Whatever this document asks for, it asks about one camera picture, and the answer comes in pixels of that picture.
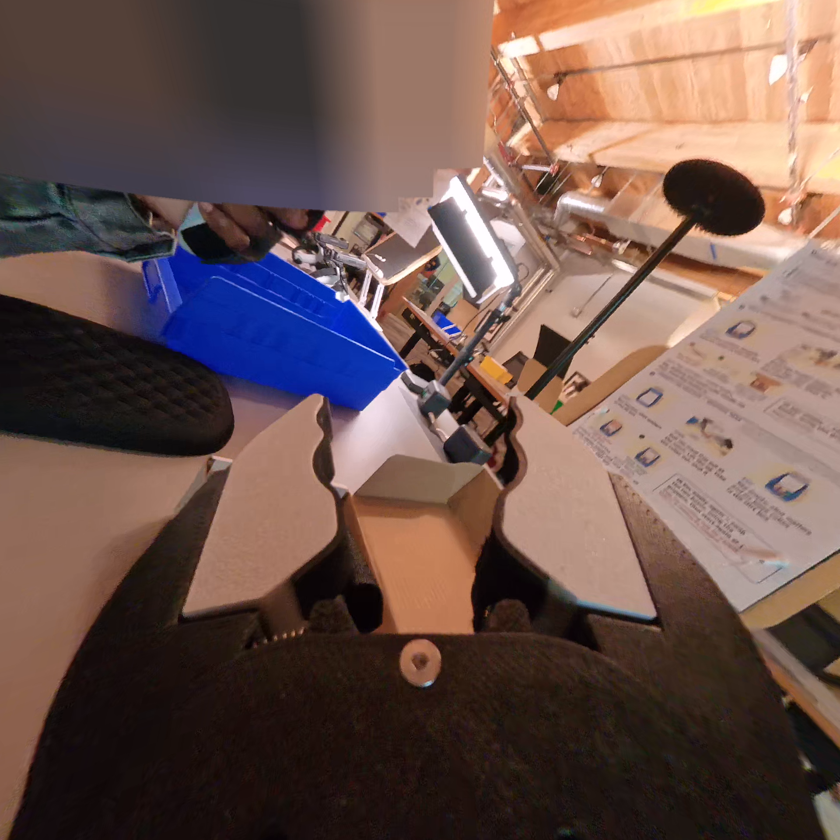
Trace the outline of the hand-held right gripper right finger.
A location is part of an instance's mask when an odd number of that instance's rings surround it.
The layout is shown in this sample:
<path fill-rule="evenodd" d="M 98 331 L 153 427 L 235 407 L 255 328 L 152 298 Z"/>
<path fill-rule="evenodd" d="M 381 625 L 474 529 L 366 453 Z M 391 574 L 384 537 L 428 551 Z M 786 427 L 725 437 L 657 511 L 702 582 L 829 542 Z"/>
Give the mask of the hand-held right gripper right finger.
<path fill-rule="evenodd" d="M 653 621 L 656 610 L 613 483 L 571 430 L 526 398 L 510 403 L 516 477 L 500 498 L 500 535 L 572 603 Z"/>

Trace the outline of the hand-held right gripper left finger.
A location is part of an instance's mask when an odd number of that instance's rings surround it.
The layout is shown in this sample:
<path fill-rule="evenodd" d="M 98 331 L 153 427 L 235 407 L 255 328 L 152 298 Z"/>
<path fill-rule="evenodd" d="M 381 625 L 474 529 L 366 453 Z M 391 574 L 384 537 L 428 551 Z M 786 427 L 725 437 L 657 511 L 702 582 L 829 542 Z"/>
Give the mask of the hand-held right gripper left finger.
<path fill-rule="evenodd" d="M 310 395 L 251 439 L 226 473 L 185 597 L 187 620 L 255 611 L 267 636 L 306 625 L 297 578 L 340 535 L 331 412 Z"/>

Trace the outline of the blue plastic bin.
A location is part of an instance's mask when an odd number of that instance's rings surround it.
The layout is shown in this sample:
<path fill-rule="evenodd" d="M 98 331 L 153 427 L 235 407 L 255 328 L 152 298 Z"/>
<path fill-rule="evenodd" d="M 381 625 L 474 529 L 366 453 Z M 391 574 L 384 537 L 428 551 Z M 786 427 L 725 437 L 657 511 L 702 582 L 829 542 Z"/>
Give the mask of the blue plastic bin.
<path fill-rule="evenodd" d="M 142 264 L 154 337 L 221 375 L 363 410 L 407 367 L 353 299 L 275 256 Z"/>

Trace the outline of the small white cardboard box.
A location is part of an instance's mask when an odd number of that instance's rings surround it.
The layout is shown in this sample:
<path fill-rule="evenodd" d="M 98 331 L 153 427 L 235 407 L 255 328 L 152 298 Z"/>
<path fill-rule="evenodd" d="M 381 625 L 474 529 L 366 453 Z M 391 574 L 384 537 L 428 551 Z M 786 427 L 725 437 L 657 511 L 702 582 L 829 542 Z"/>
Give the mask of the small white cardboard box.
<path fill-rule="evenodd" d="M 350 493 L 350 530 L 383 599 L 379 634 L 466 635 L 501 484 L 483 465 L 393 455 Z"/>

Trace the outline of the black desk clamp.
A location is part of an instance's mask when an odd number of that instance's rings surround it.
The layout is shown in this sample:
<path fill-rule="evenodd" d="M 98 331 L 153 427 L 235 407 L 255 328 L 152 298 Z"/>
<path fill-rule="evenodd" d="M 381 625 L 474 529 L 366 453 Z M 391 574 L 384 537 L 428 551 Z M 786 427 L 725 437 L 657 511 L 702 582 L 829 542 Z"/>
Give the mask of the black desk clamp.
<path fill-rule="evenodd" d="M 475 464 L 479 466 L 489 463 L 492 450 L 469 425 L 457 425 L 455 431 L 444 441 L 444 454 L 453 464 Z"/>

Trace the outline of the grey desk clamp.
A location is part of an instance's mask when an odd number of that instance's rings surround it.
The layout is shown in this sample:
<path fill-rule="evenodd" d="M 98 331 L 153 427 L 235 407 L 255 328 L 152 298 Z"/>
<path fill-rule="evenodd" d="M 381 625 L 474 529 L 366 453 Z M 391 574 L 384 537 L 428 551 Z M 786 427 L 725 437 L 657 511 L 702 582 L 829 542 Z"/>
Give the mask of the grey desk clamp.
<path fill-rule="evenodd" d="M 415 395 L 420 414 L 428 419 L 438 419 L 449 409 L 451 397 L 444 385 L 437 380 L 422 381 L 411 371 L 404 371 L 400 376 L 401 382 L 408 391 Z"/>

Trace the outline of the person's left hand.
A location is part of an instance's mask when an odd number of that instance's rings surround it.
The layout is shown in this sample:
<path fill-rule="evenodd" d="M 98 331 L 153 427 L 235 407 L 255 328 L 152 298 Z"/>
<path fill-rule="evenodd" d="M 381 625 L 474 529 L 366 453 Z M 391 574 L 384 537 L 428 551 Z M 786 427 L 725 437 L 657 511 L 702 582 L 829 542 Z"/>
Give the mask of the person's left hand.
<path fill-rule="evenodd" d="M 204 224 L 237 256 L 251 256 L 259 247 L 271 249 L 283 235 L 300 239 L 322 220 L 321 209 L 231 203 L 195 204 Z"/>

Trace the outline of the black padded wrist rest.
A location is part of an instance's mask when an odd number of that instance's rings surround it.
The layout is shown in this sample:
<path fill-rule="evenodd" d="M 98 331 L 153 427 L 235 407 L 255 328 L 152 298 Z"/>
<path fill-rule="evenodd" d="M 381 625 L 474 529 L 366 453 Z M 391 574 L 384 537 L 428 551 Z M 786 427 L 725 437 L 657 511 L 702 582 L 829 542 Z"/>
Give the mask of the black padded wrist rest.
<path fill-rule="evenodd" d="M 1 431 L 144 455 L 212 455 L 233 436 L 205 365 L 101 324 L 1 298 Z"/>

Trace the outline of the dark-topped table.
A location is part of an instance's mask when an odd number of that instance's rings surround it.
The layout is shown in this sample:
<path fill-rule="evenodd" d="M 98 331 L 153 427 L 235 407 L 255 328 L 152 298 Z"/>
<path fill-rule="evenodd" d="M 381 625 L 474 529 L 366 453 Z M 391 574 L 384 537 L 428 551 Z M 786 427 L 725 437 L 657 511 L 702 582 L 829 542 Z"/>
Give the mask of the dark-topped table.
<path fill-rule="evenodd" d="M 438 256 L 441 249 L 442 245 L 432 227 L 426 230 L 417 245 L 410 245 L 397 233 L 384 236 L 363 252 L 366 271 L 360 292 L 360 306 L 364 307 L 368 303 L 369 317 L 377 320 L 385 293 L 400 281 L 419 272 Z"/>

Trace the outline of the printed instruction sheet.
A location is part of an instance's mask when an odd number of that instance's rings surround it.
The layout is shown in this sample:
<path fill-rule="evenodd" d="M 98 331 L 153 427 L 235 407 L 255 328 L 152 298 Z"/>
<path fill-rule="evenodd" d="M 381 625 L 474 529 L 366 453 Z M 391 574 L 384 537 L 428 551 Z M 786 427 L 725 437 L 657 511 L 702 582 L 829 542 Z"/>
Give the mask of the printed instruction sheet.
<path fill-rule="evenodd" d="M 838 247 L 808 244 L 571 426 L 739 612 L 838 552 Z"/>

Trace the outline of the black light stand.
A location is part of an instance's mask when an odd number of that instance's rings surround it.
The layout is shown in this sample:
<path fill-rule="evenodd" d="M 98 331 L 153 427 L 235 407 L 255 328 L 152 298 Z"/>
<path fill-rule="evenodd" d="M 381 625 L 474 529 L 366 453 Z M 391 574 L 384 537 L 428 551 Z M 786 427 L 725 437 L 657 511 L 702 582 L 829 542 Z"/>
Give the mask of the black light stand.
<path fill-rule="evenodd" d="M 488 332 L 510 319 L 513 304 L 522 293 L 522 286 L 518 282 L 514 282 L 504 291 L 504 297 L 499 299 L 497 305 L 481 321 L 471 338 L 467 340 L 461 350 L 456 354 L 450 366 L 437 378 L 436 383 L 441 387 L 446 386 L 462 368 L 473 361 L 479 345 L 487 336 Z"/>

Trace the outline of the black microphone pole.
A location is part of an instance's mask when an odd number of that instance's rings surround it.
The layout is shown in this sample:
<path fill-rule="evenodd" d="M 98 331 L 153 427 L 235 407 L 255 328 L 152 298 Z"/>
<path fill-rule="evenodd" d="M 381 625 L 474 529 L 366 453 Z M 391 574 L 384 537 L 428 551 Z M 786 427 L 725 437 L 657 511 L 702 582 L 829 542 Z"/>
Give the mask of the black microphone pole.
<path fill-rule="evenodd" d="M 677 244 L 699 223 L 702 213 L 694 210 L 689 213 L 678 227 L 666 238 L 664 243 L 656 248 L 654 253 L 646 259 L 623 285 L 623 287 L 609 300 L 602 310 L 579 333 L 569 346 L 551 363 L 546 372 L 542 373 L 525 392 L 525 397 L 534 401 L 553 382 L 558 375 L 565 374 L 575 357 L 588 342 L 597 334 L 601 327 L 613 316 L 624 302 L 638 289 L 642 283 L 654 272 L 663 260 L 673 251 Z"/>

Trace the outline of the led light panel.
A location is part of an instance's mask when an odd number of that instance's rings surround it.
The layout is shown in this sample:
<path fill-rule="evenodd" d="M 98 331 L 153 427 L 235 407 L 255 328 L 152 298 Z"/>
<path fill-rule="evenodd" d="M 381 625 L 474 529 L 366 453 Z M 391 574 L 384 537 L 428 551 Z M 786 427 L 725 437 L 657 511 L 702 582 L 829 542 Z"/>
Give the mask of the led light panel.
<path fill-rule="evenodd" d="M 449 180 L 427 215 L 468 302 L 479 307 L 499 293 L 511 301 L 521 294 L 517 265 L 463 175 Z"/>

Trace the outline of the round black foam microphone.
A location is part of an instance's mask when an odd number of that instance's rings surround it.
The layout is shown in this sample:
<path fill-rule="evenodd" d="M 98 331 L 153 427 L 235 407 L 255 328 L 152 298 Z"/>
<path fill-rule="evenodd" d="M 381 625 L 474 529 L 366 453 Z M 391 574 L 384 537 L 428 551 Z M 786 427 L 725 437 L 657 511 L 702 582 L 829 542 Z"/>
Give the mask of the round black foam microphone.
<path fill-rule="evenodd" d="M 676 214 L 709 235 L 745 235 L 764 220 L 760 189 L 718 161 L 694 159 L 673 165 L 664 176 L 662 190 Z"/>

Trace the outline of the silver ventilation duct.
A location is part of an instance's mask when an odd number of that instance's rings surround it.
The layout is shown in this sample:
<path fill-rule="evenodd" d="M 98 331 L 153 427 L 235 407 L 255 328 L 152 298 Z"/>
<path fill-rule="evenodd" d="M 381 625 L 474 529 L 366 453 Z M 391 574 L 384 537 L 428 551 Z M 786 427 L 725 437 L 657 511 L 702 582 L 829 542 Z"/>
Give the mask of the silver ventilation duct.
<path fill-rule="evenodd" d="M 645 195 L 621 192 L 613 198 L 567 192 L 557 203 L 554 220 L 559 224 L 571 220 L 589 223 L 619 240 L 646 246 L 660 245 L 679 223 L 659 188 Z M 710 266 L 771 270 L 808 244 L 805 237 L 769 224 L 738 237 L 713 235 L 695 227 L 677 244 L 675 253 Z"/>

